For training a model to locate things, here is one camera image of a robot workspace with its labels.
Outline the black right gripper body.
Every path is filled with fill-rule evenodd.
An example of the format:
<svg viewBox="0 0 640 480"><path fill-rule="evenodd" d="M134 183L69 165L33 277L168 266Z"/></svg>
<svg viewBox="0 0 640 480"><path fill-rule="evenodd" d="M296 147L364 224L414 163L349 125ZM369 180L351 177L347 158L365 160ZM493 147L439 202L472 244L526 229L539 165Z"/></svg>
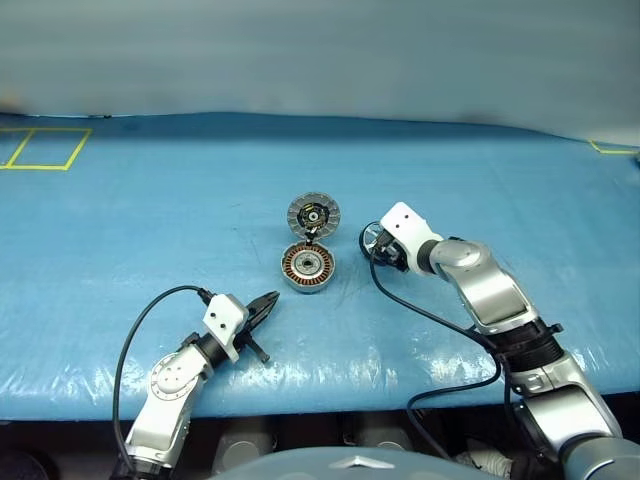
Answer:
<svg viewBox="0 0 640 480"><path fill-rule="evenodd" d="M393 267L401 272L409 270L405 251L387 231L382 231L376 237L373 247L378 247L384 252L384 262L374 262L376 265Z"/></svg>

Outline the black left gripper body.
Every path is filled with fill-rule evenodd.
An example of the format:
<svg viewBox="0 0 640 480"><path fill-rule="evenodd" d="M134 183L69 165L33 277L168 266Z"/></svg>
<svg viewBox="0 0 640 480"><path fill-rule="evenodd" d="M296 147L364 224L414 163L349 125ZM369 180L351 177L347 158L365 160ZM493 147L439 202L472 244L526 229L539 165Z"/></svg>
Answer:
<svg viewBox="0 0 640 480"><path fill-rule="evenodd" d="M253 336L254 330L260 326L261 323L262 320L248 321L242 330L236 335L234 339L234 347L237 351L248 348L258 357L261 363L267 363L270 360L270 355L258 345Z"/></svg>

